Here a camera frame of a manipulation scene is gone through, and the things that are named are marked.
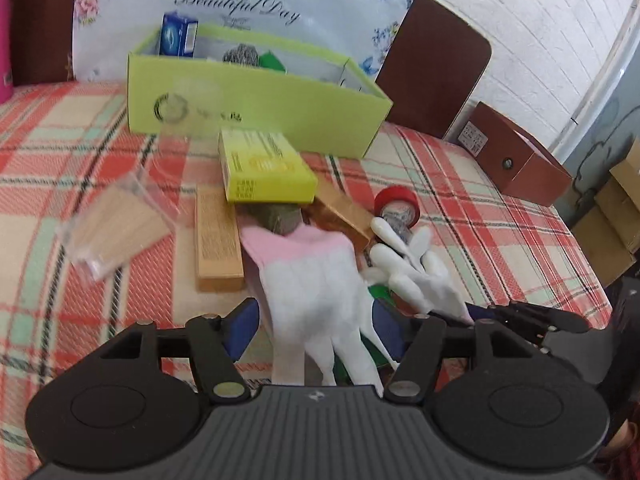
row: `red tape roll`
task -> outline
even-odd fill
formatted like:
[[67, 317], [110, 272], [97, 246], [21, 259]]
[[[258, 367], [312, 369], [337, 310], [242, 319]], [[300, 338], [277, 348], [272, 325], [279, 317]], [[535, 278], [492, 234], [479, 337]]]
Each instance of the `red tape roll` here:
[[373, 202], [373, 211], [376, 216], [383, 216], [385, 207], [393, 202], [406, 204], [413, 210], [413, 217], [407, 223], [407, 227], [413, 227], [420, 219], [420, 204], [418, 196], [408, 187], [390, 186], [380, 191]]

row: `blue box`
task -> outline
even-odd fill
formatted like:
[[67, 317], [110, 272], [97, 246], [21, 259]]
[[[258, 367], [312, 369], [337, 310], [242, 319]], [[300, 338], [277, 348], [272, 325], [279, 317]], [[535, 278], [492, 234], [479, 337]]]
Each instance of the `blue box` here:
[[160, 33], [160, 56], [193, 57], [198, 20], [166, 12]]

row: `red checkered tablecloth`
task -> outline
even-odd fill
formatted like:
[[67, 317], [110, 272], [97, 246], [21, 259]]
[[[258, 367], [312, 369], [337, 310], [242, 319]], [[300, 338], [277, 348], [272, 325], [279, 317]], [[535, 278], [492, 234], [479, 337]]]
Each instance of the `red checkered tablecloth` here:
[[[20, 88], [0, 107], [0, 479], [37, 467], [24, 412], [56, 374], [137, 319], [179, 326], [204, 312], [226, 314], [246, 295], [194, 290], [194, 195], [197, 184], [220, 183], [215, 154], [183, 143], [160, 157], [159, 144], [129, 132], [120, 84]], [[466, 301], [525, 300], [606, 323], [609, 303], [556, 211], [501, 196], [462, 148], [386, 124], [364, 160], [305, 158], [367, 208], [386, 186], [414, 188], [420, 222], [433, 228]], [[175, 235], [86, 288], [56, 228], [139, 168], [159, 180], [159, 168], [179, 175], [163, 185], [181, 211]], [[268, 377], [270, 352], [259, 332], [239, 369], [249, 380]], [[167, 371], [188, 378], [184, 363]]]

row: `brick wall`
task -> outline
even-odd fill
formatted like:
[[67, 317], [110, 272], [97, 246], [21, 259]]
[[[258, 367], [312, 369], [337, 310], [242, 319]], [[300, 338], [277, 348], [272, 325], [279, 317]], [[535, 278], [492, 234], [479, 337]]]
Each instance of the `brick wall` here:
[[438, 0], [491, 42], [478, 100], [550, 145], [602, 67], [633, 0]]

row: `barcode label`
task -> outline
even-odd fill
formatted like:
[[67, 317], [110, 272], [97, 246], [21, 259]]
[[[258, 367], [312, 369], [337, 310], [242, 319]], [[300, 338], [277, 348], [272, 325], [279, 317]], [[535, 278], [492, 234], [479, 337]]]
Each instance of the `barcode label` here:
[[198, 30], [197, 23], [187, 25], [187, 37], [184, 40], [184, 53], [190, 54], [196, 46], [196, 32]]
[[469, 153], [473, 156], [478, 156], [478, 153], [484, 148], [487, 140], [486, 135], [471, 123], [466, 124], [458, 137], [458, 142], [468, 149]]

